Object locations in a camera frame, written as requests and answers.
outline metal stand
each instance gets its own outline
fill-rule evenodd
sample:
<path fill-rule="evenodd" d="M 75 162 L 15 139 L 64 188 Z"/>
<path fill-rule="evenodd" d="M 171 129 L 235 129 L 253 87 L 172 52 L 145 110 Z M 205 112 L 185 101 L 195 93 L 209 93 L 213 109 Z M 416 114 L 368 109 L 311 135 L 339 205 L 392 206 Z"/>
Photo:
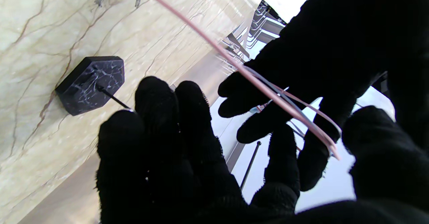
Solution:
<path fill-rule="evenodd" d="M 253 152 L 252 159 L 250 160 L 249 166 L 247 167 L 247 170 L 246 170 L 246 173 L 245 173 L 245 175 L 244 175 L 244 178 L 243 178 L 242 184 L 241 184 L 241 186 L 240 186 L 240 190 L 241 190 L 241 191 L 243 190 L 244 184 L 246 183 L 247 176 L 249 175 L 250 168 L 252 168 L 253 160 L 255 160 L 256 152 L 258 152 L 258 149 L 259 149 L 259 146 L 260 146 L 260 145 L 261 145 L 261 142 L 260 142 L 260 141 L 258 141 L 258 142 L 256 143 L 255 151 Z"/>

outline hand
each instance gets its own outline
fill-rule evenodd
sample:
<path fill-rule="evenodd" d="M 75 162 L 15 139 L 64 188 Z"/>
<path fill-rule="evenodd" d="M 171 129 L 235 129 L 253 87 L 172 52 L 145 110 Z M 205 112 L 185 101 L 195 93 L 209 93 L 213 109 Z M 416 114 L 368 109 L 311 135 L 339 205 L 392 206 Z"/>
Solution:
<path fill-rule="evenodd" d="M 144 78 L 135 111 L 117 111 L 100 127 L 101 222 L 181 222 L 225 198 L 247 206 L 210 120 L 195 83 L 183 82 L 174 93 L 164 81 Z"/>
<path fill-rule="evenodd" d="M 173 93 L 164 81 L 144 78 L 135 111 L 117 111 L 100 127 L 101 222 L 250 222 L 293 215 L 299 173 L 292 129 L 279 126 L 271 137 L 265 184 L 248 205 L 210 121 L 196 83 L 182 82 Z"/>
<path fill-rule="evenodd" d="M 323 97 L 320 111 L 339 127 L 351 114 L 356 99 L 388 70 L 389 76 L 392 73 L 389 89 L 392 87 L 391 93 L 395 94 L 392 102 L 400 107 L 396 110 L 398 121 L 412 133 L 418 145 L 427 149 L 428 136 L 423 133 L 427 133 L 428 101 L 417 96 L 428 92 L 424 76 L 428 71 L 425 64 L 429 41 L 413 36 L 427 39 L 428 5 L 428 0 L 308 0 L 280 37 L 245 65 L 273 84 L 283 89 L 289 87 L 287 91 L 304 102 Z M 409 21 L 399 24 L 392 19 L 393 11 L 407 15 Z M 410 65 L 398 63 L 400 58 L 409 59 L 406 62 Z M 408 67 L 413 71 L 404 73 Z M 406 82 L 417 83 L 422 93 L 404 88 Z M 219 115 L 226 118 L 243 114 L 269 100 L 240 73 L 233 73 L 222 82 L 219 96 L 227 97 L 219 108 Z M 270 103 L 241 126 L 237 140 L 251 143 L 290 119 L 288 113 Z M 319 115 L 314 123 L 334 142 L 339 139 L 335 128 Z M 312 133 L 307 133 L 298 158 L 302 191 L 315 186 L 328 157 L 326 147 Z"/>

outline black hexagonal base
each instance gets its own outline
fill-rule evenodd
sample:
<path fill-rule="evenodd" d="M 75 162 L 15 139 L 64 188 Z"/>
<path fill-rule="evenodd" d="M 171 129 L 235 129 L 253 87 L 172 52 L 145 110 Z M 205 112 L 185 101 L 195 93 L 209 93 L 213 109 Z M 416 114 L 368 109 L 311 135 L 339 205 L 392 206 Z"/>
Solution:
<path fill-rule="evenodd" d="M 124 61 L 120 57 L 86 57 L 55 91 L 67 112 L 76 116 L 109 101 L 110 97 L 98 91 L 96 85 L 113 95 L 124 81 Z"/>

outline black metal rod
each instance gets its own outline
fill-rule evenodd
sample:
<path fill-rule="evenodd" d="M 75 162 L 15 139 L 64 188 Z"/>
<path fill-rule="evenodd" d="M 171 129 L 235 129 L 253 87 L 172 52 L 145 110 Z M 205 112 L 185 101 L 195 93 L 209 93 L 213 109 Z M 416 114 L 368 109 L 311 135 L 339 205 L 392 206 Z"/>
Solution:
<path fill-rule="evenodd" d="M 247 176 L 249 175 L 250 168 L 252 168 L 253 160 L 255 160 L 256 152 L 258 152 L 258 149 L 259 149 L 259 146 L 260 146 L 260 145 L 261 145 L 261 142 L 260 142 L 260 141 L 258 141 L 258 142 L 256 143 L 255 151 L 253 152 L 252 159 L 250 160 L 249 166 L 247 167 L 247 170 L 246 170 L 246 173 L 245 173 L 245 175 L 244 175 L 244 178 L 243 178 L 242 184 L 241 184 L 241 186 L 240 186 L 240 190 L 241 190 L 241 191 L 243 190 L 244 184 L 246 183 Z"/>
<path fill-rule="evenodd" d="M 121 102 L 119 99 L 117 99 L 115 96 L 113 96 L 112 94 L 110 94 L 108 91 L 106 91 L 102 86 L 100 85 L 96 85 L 97 90 L 102 92 L 103 94 L 106 94 L 108 97 L 110 97 L 111 99 L 113 99 L 115 102 L 119 103 L 120 105 L 122 105 L 124 108 L 130 108 L 127 105 L 125 105 L 123 102 Z"/>

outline glove finger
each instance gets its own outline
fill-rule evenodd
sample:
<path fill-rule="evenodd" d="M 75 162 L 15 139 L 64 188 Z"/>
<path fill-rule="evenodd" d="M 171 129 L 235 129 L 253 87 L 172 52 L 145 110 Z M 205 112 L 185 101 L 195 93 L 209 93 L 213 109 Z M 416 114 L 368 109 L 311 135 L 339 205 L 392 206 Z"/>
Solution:
<path fill-rule="evenodd" d="M 265 45 L 255 59 L 246 62 L 244 65 L 255 70 L 273 84 L 285 88 L 287 83 L 291 82 L 291 78 L 302 71 L 297 70 L 299 64 L 284 64 L 284 53 L 285 42 L 277 38 Z M 218 94 L 221 97 L 231 97 L 247 90 L 251 90 L 251 94 L 259 91 L 239 72 L 235 72 L 219 85 Z"/>
<path fill-rule="evenodd" d="M 317 91 L 309 89 L 290 87 L 288 92 L 304 102 L 313 102 L 319 97 Z M 300 109 L 305 108 L 304 105 L 298 102 L 295 102 L 295 104 Z M 274 102 L 271 102 L 261 113 L 256 113 L 245 121 L 237 131 L 237 140 L 244 144 L 252 143 L 273 132 L 277 126 L 284 124 L 291 120 L 291 118 L 292 116 L 289 113 L 281 109 Z"/>
<path fill-rule="evenodd" d="M 232 118 L 268 101 L 269 99 L 259 90 L 243 90 L 222 102 L 218 113 L 223 118 Z"/>
<path fill-rule="evenodd" d="M 101 221 L 137 222 L 137 212 L 150 213 L 150 190 L 142 158 L 144 126 L 134 112 L 121 110 L 100 127 L 97 170 Z"/>
<path fill-rule="evenodd" d="M 204 201 L 211 203 L 226 197 L 244 203 L 238 183 L 225 163 L 219 139 L 213 134 L 210 109 L 201 89 L 185 81 L 176 88 L 176 96 L 181 133 L 194 173 L 201 181 Z"/>
<path fill-rule="evenodd" d="M 154 137 L 178 133 L 177 99 L 168 84 L 154 76 L 141 80 L 135 92 L 135 110 L 146 134 Z"/>
<path fill-rule="evenodd" d="M 332 94 L 323 97 L 319 110 L 342 128 L 355 103 L 356 97 L 354 94 Z M 338 130 L 322 116 L 316 115 L 314 123 L 325 131 L 334 142 L 337 142 L 340 138 Z M 328 164 L 329 151 L 312 132 L 307 131 L 304 141 L 304 148 L 298 157 L 298 166 L 301 177 L 301 190 L 306 192 L 311 190 L 322 178 L 323 171 Z"/>
<path fill-rule="evenodd" d="M 344 126 L 343 142 L 356 158 L 350 174 L 357 198 L 397 200 L 429 211 L 428 156 L 384 110 L 356 111 Z"/>
<path fill-rule="evenodd" d="M 146 126 L 144 145 L 149 162 L 147 181 L 154 212 L 171 209 L 162 219 L 187 218 L 194 210 L 194 176 L 184 157 L 184 142 L 178 127 L 178 102 L 168 84 L 154 76 L 144 78 L 135 92 L 135 110 Z"/>

